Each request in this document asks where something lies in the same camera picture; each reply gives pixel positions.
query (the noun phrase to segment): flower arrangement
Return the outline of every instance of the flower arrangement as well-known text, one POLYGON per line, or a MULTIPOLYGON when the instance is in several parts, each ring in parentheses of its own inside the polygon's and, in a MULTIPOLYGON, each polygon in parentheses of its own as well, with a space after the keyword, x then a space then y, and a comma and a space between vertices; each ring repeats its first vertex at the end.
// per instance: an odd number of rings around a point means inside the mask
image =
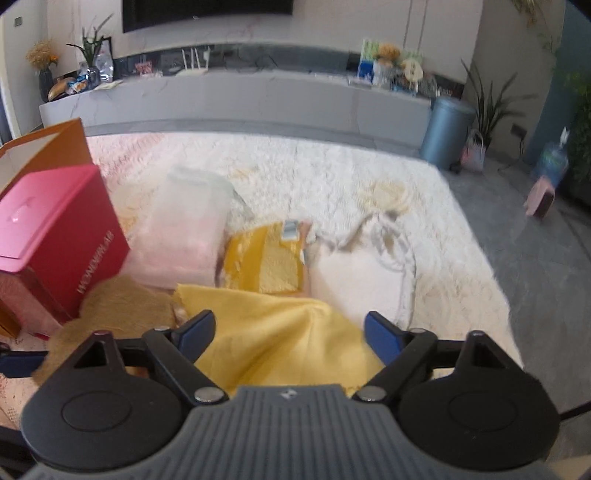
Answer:
POLYGON ((37 70, 43 72, 49 68, 50 65, 59 61, 59 57, 53 53, 53 44, 51 40, 41 40, 35 43, 25 57, 27 61, 37 70))

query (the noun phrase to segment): plastic bag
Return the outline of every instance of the plastic bag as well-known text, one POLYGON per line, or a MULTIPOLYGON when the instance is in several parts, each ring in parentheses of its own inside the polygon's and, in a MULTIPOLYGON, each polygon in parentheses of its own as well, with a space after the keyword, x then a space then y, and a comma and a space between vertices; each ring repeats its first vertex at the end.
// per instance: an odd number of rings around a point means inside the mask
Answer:
POLYGON ((484 170, 485 157, 484 138, 478 130, 473 129, 470 131, 466 146, 462 151, 462 168, 481 173, 484 170))
POLYGON ((234 193, 214 173, 173 167, 138 227, 122 273, 159 288, 216 286, 234 193))
POLYGON ((310 222, 287 220, 234 235, 226 249, 223 286, 309 297, 304 249, 310 227, 310 222))
POLYGON ((113 56, 111 55, 111 41, 106 38, 100 46, 100 50, 96 55, 95 65, 100 71, 100 82, 110 83, 113 81, 114 68, 113 56))

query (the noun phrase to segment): pink bag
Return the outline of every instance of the pink bag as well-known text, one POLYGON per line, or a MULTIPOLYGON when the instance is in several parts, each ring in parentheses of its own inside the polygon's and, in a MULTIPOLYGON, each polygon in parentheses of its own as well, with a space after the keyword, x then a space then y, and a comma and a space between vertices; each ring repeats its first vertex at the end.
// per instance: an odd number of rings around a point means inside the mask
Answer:
POLYGON ((462 151, 462 168, 482 173, 485 157, 486 148, 484 148, 484 138, 482 138, 482 134, 478 130, 473 129, 470 131, 466 146, 462 151))

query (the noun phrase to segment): yellow fabric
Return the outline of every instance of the yellow fabric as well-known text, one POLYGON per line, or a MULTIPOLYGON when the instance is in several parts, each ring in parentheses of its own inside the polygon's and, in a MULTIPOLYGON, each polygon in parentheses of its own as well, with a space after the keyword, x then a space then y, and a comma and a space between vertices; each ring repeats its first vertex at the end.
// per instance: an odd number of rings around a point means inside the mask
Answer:
POLYGON ((234 235, 224 259, 224 286, 268 294, 301 291, 303 242, 283 241, 282 232, 283 223, 273 223, 234 235))
POLYGON ((215 340, 195 363, 233 395, 239 385, 340 384, 353 394, 383 365, 363 332, 326 303, 179 285, 189 317, 214 312, 215 340))

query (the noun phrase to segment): red box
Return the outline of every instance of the red box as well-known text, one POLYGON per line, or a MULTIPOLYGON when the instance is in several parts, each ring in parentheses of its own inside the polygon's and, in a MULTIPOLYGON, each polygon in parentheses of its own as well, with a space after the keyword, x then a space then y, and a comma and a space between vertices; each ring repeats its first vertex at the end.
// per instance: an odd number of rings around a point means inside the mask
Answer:
POLYGON ((49 337, 129 251, 95 165, 24 176, 0 201, 0 301, 49 337))

